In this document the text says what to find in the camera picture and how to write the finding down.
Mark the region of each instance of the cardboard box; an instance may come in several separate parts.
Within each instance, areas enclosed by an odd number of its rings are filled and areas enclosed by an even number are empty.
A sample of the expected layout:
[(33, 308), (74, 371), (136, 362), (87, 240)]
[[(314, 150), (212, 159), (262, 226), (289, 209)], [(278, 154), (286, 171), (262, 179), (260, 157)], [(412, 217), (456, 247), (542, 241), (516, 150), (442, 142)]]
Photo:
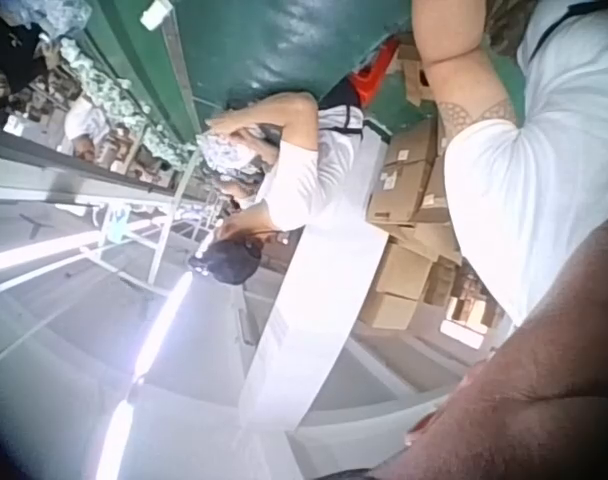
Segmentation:
[(457, 267), (450, 262), (439, 261), (433, 264), (426, 282), (422, 301), (437, 307), (446, 307), (451, 298)]
[(461, 265), (462, 254), (455, 238), (453, 227), (449, 224), (438, 225), (418, 223), (414, 227), (378, 224), (387, 232), (392, 242), (437, 262), (440, 257)]
[(450, 224), (418, 223), (413, 229), (415, 240), (433, 250), (435, 254), (461, 265), (462, 254)]
[(422, 160), (432, 162), (437, 156), (437, 135), (437, 120), (434, 118), (418, 123), (412, 130), (393, 135), (384, 165)]
[(427, 161), (384, 167), (371, 196), (368, 220), (375, 224), (412, 224), (424, 199), (431, 167)]
[(422, 297), (433, 262), (401, 245), (389, 244), (384, 250), (372, 290), (417, 300)]
[(417, 302), (385, 293), (370, 292), (359, 318), (374, 328), (406, 330), (415, 314)]
[(402, 42), (398, 52), (398, 59), (404, 71), (406, 100), (419, 107), (422, 100), (433, 101), (435, 98), (422, 67), (420, 53), (415, 47), (412, 37), (406, 37)]
[(419, 210), (414, 216), (416, 222), (447, 223), (450, 221), (446, 203), (444, 184), (444, 157), (435, 159)]
[(404, 248), (428, 258), (431, 262), (437, 262), (439, 253), (422, 243), (415, 237), (414, 227), (403, 227), (400, 225), (377, 225), (391, 236), (392, 243), (402, 245)]

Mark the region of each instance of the person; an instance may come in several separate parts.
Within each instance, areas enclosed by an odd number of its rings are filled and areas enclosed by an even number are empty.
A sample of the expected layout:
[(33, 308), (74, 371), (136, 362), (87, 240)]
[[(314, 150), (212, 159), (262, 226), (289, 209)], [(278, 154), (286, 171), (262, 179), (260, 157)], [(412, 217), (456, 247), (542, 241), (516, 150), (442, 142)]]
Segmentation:
[[(211, 119), (211, 130), (220, 135), (235, 135), (257, 124), (280, 127), (282, 135), (254, 203), (227, 217), (213, 243), (189, 265), (223, 283), (246, 281), (259, 267), (265, 243), (279, 232), (314, 221), (336, 197), (353, 166), (363, 120), (348, 79), (319, 105), (308, 93), (281, 93)], [(262, 155), (266, 163), (270, 155)]]
[(608, 478), (608, 220), (408, 448), (328, 478)]
[(518, 50), (521, 127), (482, 48), (485, 3), (416, 0), (413, 31), (451, 139), (446, 194), (462, 254), (521, 325), (608, 218), (608, 1), (538, 3)]
[(0, 12), (0, 109), (6, 100), (48, 73), (60, 61), (55, 45), (40, 44), (41, 28), (26, 28), (9, 14)]
[(111, 127), (104, 111), (83, 94), (72, 104), (64, 119), (64, 134), (73, 145), (73, 154), (87, 162), (95, 162)]

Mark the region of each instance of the white shirt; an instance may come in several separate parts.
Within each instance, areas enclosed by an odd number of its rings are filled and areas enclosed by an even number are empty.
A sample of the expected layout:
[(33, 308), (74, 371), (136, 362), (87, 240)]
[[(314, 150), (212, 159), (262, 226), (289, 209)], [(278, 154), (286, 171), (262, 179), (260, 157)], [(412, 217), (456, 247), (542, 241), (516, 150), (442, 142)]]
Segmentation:
[(110, 132), (106, 115), (101, 108), (96, 107), (84, 97), (79, 97), (64, 119), (64, 133), (70, 140), (81, 135), (91, 137), (95, 147), (99, 147), (102, 140)]
[(572, 3), (540, 2), (518, 52), (524, 126), (483, 121), (446, 151), (462, 254), (517, 325), (608, 219), (608, 11), (567, 20), (528, 63)]
[[(310, 223), (324, 211), (342, 188), (361, 143), (360, 135), (328, 130), (345, 126), (345, 106), (320, 111), (318, 122), (318, 150), (281, 142), (277, 163), (255, 197), (256, 202), (266, 202), (271, 222), (284, 232)], [(351, 108), (348, 128), (361, 129), (363, 122), (362, 112)]]

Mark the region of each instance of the tattoo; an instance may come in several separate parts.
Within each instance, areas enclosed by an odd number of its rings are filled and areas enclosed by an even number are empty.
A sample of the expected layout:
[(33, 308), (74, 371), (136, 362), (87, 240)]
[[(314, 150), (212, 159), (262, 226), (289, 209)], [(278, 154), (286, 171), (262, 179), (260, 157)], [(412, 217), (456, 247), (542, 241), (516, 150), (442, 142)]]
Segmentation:
[(442, 116), (446, 136), (449, 142), (462, 130), (481, 122), (482, 120), (498, 118), (517, 123), (513, 104), (508, 98), (496, 103), (477, 118), (473, 118), (468, 110), (456, 103), (439, 102), (437, 107)]

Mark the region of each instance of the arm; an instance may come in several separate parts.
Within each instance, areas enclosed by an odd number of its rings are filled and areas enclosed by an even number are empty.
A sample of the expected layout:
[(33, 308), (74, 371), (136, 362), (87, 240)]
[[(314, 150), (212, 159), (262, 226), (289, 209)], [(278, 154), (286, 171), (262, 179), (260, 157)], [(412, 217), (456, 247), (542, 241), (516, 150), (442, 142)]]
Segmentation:
[(280, 93), (207, 122), (214, 133), (230, 135), (258, 123), (282, 127), (282, 141), (317, 151), (317, 103), (308, 93)]
[(230, 195), (235, 200), (245, 199), (253, 196), (252, 189), (245, 187), (239, 182), (213, 180), (215, 186), (225, 195)]
[(262, 161), (269, 166), (274, 166), (277, 163), (279, 149), (271, 145), (265, 140), (256, 138), (249, 133), (246, 128), (242, 128), (231, 135), (234, 142), (246, 145), (251, 150), (254, 150), (262, 158)]
[(515, 123), (506, 89), (482, 49), (485, 0), (414, 0), (413, 33), (447, 137), (487, 119)]

